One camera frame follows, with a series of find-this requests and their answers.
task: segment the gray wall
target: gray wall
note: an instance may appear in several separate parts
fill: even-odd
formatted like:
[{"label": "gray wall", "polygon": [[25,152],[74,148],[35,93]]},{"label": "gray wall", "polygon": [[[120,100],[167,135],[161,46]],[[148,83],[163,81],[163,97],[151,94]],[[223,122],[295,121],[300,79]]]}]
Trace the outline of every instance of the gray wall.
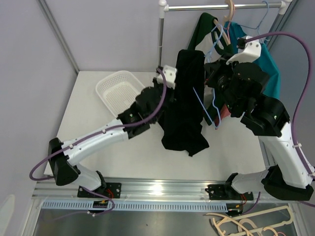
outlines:
[{"label": "gray wall", "polygon": [[[224,0],[168,0],[171,6],[222,4]],[[255,3],[261,0],[234,0]],[[158,64],[158,0],[47,0],[80,70],[154,71]],[[228,10],[208,11],[219,20]],[[237,10],[234,21],[256,27],[265,9]],[[278,10],[270,9],[260,32],[268,32]],[[165,16],[162,65],[175,66],[202,11]]]},{"label": "gray wall", "polygon": [[17,236],[35,186],[29,172],[47,154],[76,75],[36,0],[2,0],[0,32],[0,205],[15,195],[6,235]]},{"label": "gray wall", "polygon": [[[315,1],[299,0],[296,8],[290,16],[283,31],[293,32],[303,38],[311,48],[313,57],[315,56]],[[307,57],[302,46],[294,39],[281,36],[276,41],[271,50],[279,70],[281,72],[281,101],[286,106],[289,114],[293,117],[295,106],[300,97],[305,84],[308,64]],[[305,96],[297,119],[297,137],[303,147],[303,152],[311,164],[315,165],[314,138],[315,138],[315,76]],[[315,194],[311,202],[315,204]],[[306,222],[310,229],[310,235],[314,235],[314,214],[315,208],[302,206]]]}]

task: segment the tabletop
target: tabletop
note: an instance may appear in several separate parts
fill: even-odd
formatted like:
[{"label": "tabletop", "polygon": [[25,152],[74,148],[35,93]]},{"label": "tabletop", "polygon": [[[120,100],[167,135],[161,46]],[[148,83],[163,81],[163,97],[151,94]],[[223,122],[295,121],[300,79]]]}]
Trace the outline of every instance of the tabletop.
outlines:
[{"label": "tabletop", "polygon": [[[80,71],[64,113],[57,137],[74,139],[100,128],[115,117],[95,91],[96,84],[114,72]],[[155,72],[132,72],[144,86],[152,85]],[[202,135],[209,148],[193,157],[186,151],[166,150],[159,124],[141,135],[100,150],[81,162],[105,177],[217,180],[225,181],[231,173],[265,170],[258,137],[239,118],[225,118],[218,130],[202,122]],[[45,174],[52,174],[49,164]]]}]

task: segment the teal shirt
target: teal shirt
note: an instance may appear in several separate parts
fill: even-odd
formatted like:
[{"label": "teal shirt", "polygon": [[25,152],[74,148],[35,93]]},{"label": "teal shirt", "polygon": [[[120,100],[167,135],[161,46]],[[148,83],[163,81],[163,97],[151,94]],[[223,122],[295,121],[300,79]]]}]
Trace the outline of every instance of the teal shirt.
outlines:
[{"label": "teal shirt", "polygon": [[[237,38],[244,37],[246,34],[243,32],[242,27],[234,22],[230,25],[229,34],[234,53],[238,53],[238,49],[236,48]],[[263,94],[279,99],[281,84],[280,71],[265,44],[261,45],[261,55],[254,61],[254,63],[259,65],[260,68],[270,76],[269,82]]]}]

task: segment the garment rack pole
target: garment rack pole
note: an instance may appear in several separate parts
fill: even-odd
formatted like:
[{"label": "garment rack pole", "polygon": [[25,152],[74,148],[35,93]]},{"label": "garment rack pole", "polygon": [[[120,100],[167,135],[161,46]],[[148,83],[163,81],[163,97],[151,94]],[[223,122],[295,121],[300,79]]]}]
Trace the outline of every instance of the garment rack pole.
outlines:
[{"label": "garment rack pole", "polygon": [[[222,5],[201,5],[201,6],[168,6],[165,4],[160,4],[164,9],[164,12],[168,11],[194,11],[194,10],[223,10],[229,9],[227,4]],[[249,3],[249,4],[235,4],[236,9],[254,9],[254,8],[267,8],[266,3]],[[269,3],[269,8],[281,8],[283,7],[283,2],[271,2]],[[163,31],[164,31],[164,14],[160,14],[159,25],[158,25],[158,65],[161,66],[162,61],[162,47],[163,47]]]}]

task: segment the laundry basket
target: laundry basket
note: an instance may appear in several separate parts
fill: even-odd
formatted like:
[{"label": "laundry basket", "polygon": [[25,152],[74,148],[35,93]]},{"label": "laundry basket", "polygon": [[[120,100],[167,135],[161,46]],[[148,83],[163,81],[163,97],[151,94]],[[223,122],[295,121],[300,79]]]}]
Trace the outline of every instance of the laundry basket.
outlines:
[{"label": "laundry basket", "polygon": [[125,111],[140,94],[144,85],[129,71],[118,71],[96,85],[96,92],[110,112],[116,117]]}]

